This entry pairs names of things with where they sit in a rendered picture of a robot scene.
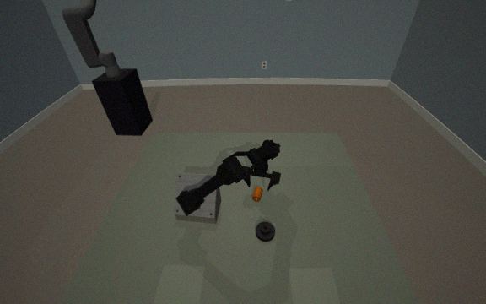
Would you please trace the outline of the orange cylinder with hole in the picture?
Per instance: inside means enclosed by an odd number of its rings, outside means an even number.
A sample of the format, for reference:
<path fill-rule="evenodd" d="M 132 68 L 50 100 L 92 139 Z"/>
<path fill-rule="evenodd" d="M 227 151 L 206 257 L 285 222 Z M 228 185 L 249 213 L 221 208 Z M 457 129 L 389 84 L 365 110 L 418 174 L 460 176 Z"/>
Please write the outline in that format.
<path fill-rule="evenodd" d="M 254 194 L 253 194 L 253 197 L 252 197 L 252 200 L 255 201 L 255 202 L 260 202 L 261 198 L 262 198 L 262 192 L 263 192 L 262 188 L 256 187 Z"/>

